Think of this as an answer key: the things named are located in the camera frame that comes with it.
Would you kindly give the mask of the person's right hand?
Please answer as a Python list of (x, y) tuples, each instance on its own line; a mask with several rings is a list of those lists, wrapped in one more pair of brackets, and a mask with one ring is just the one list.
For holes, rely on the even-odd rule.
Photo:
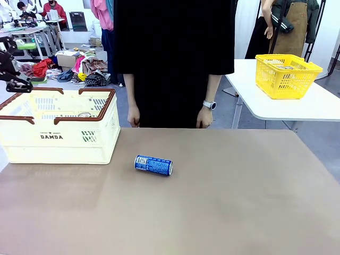
[(136, 105), (129, 106), (127, 121), (133, 128), (140, 126), (140, 112)]

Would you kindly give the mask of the person's left hand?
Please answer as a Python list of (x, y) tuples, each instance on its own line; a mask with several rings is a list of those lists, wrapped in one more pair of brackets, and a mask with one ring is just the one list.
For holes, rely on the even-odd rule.
[(206, 106), (203, 106), (197, 117), (196, 128), (206, 129), (212, 124), (212, 122), (213, 122), (212, 110), (210, 110)]

